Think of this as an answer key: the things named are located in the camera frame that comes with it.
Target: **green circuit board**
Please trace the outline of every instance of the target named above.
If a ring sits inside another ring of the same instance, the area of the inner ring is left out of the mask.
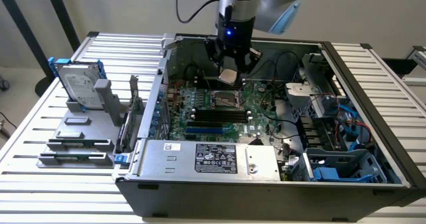
[[[190,133],[195,135],[195,141],[205,142],[233,142],[233,143],[249,143],[258,137],[263,143],[269,143],[270,135],[269,130],[277,125],[275,121],[267,119],[263,114],[277,118],[275,111],[270,111],[271,107],[271,95],[262,98],[266,91],[266,85],[261,82],[249,81],[241,90],[207,90],[197,89],[193,85],[187,84],[177,86],[173,90],[169,90],[173,95],[169,96],[170,107],[170,140],[186,140],[186,128],[187,122],[193,121],[190,118],[191,109],[201,110],[234,110],[234,111],[250,111],[253,119],[247,123],[222,123],[221,134],[206,133]],[[219,92],[221,94],[235,94],[238,99],[238,105],[231,106],[225,103],[219,103],[215,99],[211,99],[211,93]]]

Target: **robotic arm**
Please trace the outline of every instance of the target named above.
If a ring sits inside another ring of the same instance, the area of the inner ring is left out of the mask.
[[[233,84],[249,74],[261,59],[251,48],[253,29],[282,34],[301,5],[297,0],[218,0],[217,37],[203,41],[209,60],[218,68],[218,80]]]

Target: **blue ram slot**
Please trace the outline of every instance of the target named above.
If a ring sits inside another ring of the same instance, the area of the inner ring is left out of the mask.
[[[222,128],[186,128],[186,133],[211,133],[222,134]]]

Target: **gray floor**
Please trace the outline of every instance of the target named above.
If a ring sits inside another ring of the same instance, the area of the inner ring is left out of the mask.
[[[10,83],[10,89],[5,92],[0,91],[0,112],[6,115],[14,125],[18,125],[38,100],[34,86],[44,77],[44,73],[36,68],[0,67],[0,74]],[[9,123],[5,124],[5,128],[10,133],[14,131]],[[0,138],[0,148],[4,144],[5,140]]]

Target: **open computer chassis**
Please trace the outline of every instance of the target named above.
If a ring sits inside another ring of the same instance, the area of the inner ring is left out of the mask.
[[[163,36],[128,174],[116,176],[138,216],[355,222],[424,196],[331,43],[254,39],[263,56],[229,86],[206,38]]]

